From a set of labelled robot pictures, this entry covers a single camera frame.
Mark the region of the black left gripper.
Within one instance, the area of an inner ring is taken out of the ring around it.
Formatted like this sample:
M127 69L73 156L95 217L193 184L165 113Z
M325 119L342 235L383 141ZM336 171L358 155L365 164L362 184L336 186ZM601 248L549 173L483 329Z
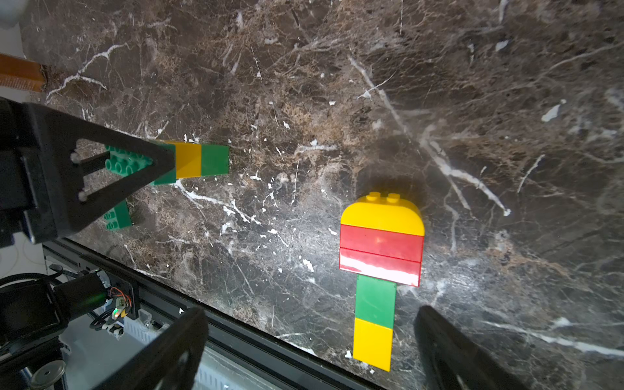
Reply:
M142 154L152 164L91 195L84 190L86 167L96 158L73 162L80 139ZM37 173L29 175L34 149ZM169 150L35 103L1 99L1 247L22 232L42 243L80 232L125 198L175 167ZM41 200L35 196L42 195Z

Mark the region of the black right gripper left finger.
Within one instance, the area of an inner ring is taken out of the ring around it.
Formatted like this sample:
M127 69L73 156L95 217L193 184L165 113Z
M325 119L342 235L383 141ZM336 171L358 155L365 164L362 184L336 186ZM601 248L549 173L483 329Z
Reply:
M194 307L97 389L191 389L209 337L204 310Z

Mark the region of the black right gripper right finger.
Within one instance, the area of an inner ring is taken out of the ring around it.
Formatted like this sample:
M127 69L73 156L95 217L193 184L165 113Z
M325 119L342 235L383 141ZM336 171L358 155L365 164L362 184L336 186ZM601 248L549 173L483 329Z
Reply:
M433 307L424 305L414 334L429 389L525 389Z

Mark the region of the green long lego brick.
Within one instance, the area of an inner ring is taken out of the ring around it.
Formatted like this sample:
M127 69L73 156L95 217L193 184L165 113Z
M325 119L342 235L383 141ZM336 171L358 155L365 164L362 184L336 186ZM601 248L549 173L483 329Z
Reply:
M156 186L174 184L176 182L175 146L159 141L153 143L160 146L161 148L172 151L174 156L174 168L168 173L154 180L151 185ZM129 175L133 175L134 173L139 172L140 170L153 164L153 159L146 157L143 154L130 152L124 149L116 148L114 146L105 146L105 149L106 151L110 152L110 156L105 162L105 167L109 172L114 173L118 176L127 177Z
M125 200L117 204L113 209L110 209L103 217L108 231L116 231L133 226L128 204Z

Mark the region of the yellow square lego brick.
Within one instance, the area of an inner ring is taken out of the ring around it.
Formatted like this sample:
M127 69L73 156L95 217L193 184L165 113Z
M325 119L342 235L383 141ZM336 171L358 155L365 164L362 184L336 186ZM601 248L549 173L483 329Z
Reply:
M356 318L353 357L360 362L390 371L393 349L393 329Z

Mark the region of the red long lego brick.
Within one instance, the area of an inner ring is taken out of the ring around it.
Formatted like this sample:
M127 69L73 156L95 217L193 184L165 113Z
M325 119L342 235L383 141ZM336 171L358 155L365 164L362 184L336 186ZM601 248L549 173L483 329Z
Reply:
M419 287L424 237L341 226L339 268L362 276Z

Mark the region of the yellow rounded lego brick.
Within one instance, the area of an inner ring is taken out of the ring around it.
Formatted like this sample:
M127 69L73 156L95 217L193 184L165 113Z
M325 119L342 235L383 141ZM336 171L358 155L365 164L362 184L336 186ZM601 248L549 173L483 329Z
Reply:
M175 176L178 180L197 178L202 174L202 146L186 142L170 142L175 147Z

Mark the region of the yellow long lego brick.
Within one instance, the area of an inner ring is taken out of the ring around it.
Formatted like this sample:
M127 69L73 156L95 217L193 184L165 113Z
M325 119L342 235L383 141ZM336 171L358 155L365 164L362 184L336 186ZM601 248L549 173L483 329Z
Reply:
M424 237L425 227L419 208L398 193L383 196L372 192L348 206L341 224Z

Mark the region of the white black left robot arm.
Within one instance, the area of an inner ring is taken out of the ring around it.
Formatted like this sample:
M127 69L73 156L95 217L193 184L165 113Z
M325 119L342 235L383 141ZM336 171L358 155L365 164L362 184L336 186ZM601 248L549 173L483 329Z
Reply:
M79 141L146 158L125 177L87 194L85 177L104 169L110 153L73 159ZM121 201L175 167L174 154L149 141L119 133L35 103L1 101L1 245L18 232L42 244L80 232ZM58 336L68 323L105 303L96 276L63 287L55 276L1 281L1 351L18 354Z

